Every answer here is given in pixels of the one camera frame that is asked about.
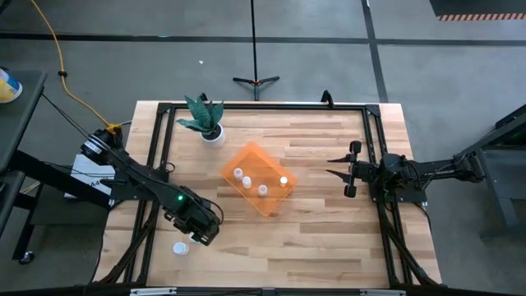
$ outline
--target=black table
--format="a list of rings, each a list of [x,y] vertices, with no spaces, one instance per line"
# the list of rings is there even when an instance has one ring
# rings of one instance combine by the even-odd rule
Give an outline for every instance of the black table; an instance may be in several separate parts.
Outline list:
[[[81,201],[88,201],[105,210],[110,210],[110,206],[107,194],[73,178],[63,169],[56,169],[18,149],[44,91],[46,74],[38,71],[13,71],[10,75],[22,84],[24,90],[18,99],[0,104],[0,235],[14,206],[30,212],[13,253],[13,259],[27,263],[30,259],[28,260],[26,249],[34,228],[31,218],[43,186],[39,187],[36,197],[20,193],[25,176],[60,192],[68,192]]]

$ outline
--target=potted plant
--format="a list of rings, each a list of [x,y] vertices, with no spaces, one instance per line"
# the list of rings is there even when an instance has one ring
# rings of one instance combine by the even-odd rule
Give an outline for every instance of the potted plant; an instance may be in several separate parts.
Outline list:
[[[214,105],[210,101],[207,105],[201,99],[194,101],[193,99],[184,97],[187,101],[188,110],[194,120],[178,119],[180,123],[186,128],[199,132],[201,139],[210,146],[221,146],[224,143],[224,129],[219,123],[223,117],[223,103]]]

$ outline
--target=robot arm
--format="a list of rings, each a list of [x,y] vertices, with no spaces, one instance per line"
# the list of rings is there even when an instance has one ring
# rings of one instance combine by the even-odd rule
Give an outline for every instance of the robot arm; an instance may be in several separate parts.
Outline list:
[[[124,179],[109,180],[105,185],[124,186],[133,191],[130,200],[158,201],[165,210],[164,218],[184,234],[208,246],[219,233],[222,222],[210,209],[210,201],[184,186],[169,184],[159,171],[137,163],[122,146],[120,129],[98,130],[82,145],[82,154],[99,165],[112,165]]]
[[[329,162],[349,162],[349,174],[328,170],[341,177],[347,185],[346,197],[356,196],[354,180],[361,179],[371,184],[371,195],[379,197],[379,202],[424,202],[427,200],[424,190],[432,180],[457,178],[472,183],[481,182],[484,171],[476,155],[456,155],[451,160],[419,163],[407,160],[405,155],[386,154],[380,164],[358,160],[362,143],[353,141],[350,154]]]

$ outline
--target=green plant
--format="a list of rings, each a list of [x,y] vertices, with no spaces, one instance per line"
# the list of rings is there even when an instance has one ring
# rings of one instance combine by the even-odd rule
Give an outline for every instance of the green plant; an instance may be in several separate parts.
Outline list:
[[[190,110],[194,120],[178,119],[177,123],[194,132],[200,132],[203,136],[210,136],[219,132],[218,123],[223,117],[224,102],[214,105],[210,101],[205,105],[199,98],[196,101],[187,96],[184,98],[187,101],[188,110]]]

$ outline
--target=white pot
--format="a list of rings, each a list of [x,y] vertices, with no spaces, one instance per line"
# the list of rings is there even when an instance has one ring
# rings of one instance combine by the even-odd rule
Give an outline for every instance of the white pot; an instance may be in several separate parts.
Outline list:
[[[221,125],[221,123],[218,123],[219,125],[219,128],[221,130],[221,133],[219,134],[218,137],[216,137],[214,140],[206,140],[204,137],[203,137],[203,134],[199,133],[199,136],[201,136],[201,139],[203,140],[203,142],[208,145],[208,146],[211,146],[211,147],[220,147],[224,144],[224,139],[225,139],[225,135],[224,135],[224,128],[223,126]]]

